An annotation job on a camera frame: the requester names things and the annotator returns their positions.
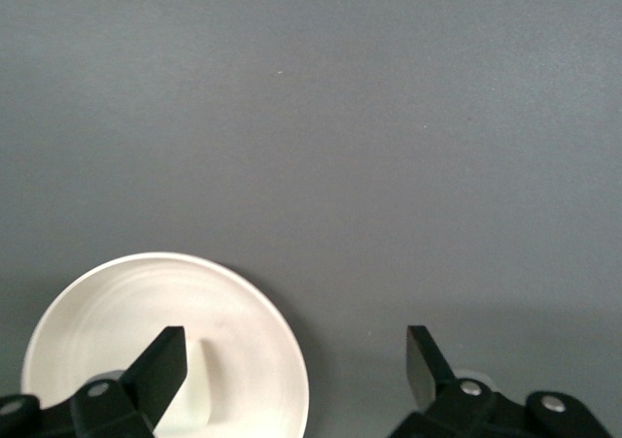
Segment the white plate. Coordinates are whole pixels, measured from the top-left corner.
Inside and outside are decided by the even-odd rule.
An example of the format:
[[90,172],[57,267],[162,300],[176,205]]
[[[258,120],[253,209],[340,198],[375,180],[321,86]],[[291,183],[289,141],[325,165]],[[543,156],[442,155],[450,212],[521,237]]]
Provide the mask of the white plate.
[[158,437],[302,437],[309,387],[286,321],[237,274],[179,253],[119,258],[67,287],[30,339],[22,391],[50,407],[127,368],[167,325],[186,329],[190,381]]

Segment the silver screw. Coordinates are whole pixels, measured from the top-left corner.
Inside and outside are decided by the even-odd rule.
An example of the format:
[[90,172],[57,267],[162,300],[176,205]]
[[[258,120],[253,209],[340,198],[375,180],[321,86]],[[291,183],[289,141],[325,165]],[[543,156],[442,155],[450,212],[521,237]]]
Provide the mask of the silver screw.
[[97,385],[90,387],[86,394],[88,394],[89,397],[101,396],[108,390],[109,387],[110,386],[107,383],[98,383]]
[[23,399],[16,399],[11,401],[4,406],[0,407],[0,416],[8,416],[13,412],[17,412],[23,406]]
[[564,412],[566,411],[566,404],[562,400],[555,396],[546,395],[542,397],[542,405],[549,411]]
[[476,382],[462,382],[460,389],[469,396],[479,396],[482,393],[482,388]]

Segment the plate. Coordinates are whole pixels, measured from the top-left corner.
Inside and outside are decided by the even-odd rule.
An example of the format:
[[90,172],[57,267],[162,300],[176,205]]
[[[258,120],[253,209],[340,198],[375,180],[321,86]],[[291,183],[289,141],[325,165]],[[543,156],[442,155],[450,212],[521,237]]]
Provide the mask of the plate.
[[48,408],[117,375],[167,325],[186,329],[189,374],[156,436],[302,437],[309,386],[287,322],[236,273],[180,253],[125,256],[67,287],[30,339],[22,391]]

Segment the screw head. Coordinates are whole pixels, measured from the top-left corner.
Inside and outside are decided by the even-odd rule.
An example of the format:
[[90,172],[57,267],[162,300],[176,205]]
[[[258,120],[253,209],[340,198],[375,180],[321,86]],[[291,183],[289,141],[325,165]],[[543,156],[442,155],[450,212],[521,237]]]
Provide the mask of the screw head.
[[476,382],[465,381],[460,385],[460,389],[469,396],[479,396],[482,393],[482,388]]
[[542,405],[548,409],[549,411],[562,413],[566,411],[566,404],[562,402],[559,397],[551,396],[547,394],[546,396],[542,396],[541,399]]
[[92,387],[90,387],[86,394],[88,394],[88,397],[101,396],[104,392],[108,390],[109,387],[110,385],[108,385],[107,383],[98,383],[97,385],[93,385]]
[[13,412],[17,412],[23,406],[23,399],[15,399],[0,407],[0,416],[8,416]]

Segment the gray table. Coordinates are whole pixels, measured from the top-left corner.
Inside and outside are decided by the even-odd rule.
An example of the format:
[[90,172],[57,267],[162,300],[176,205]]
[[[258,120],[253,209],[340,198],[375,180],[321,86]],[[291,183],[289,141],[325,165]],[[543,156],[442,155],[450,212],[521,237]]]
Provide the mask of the gray table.
[[0,391],[99,263],[263,290],[308,437],[413,407],[405,327],[622,436],[622,0],[0,0]]

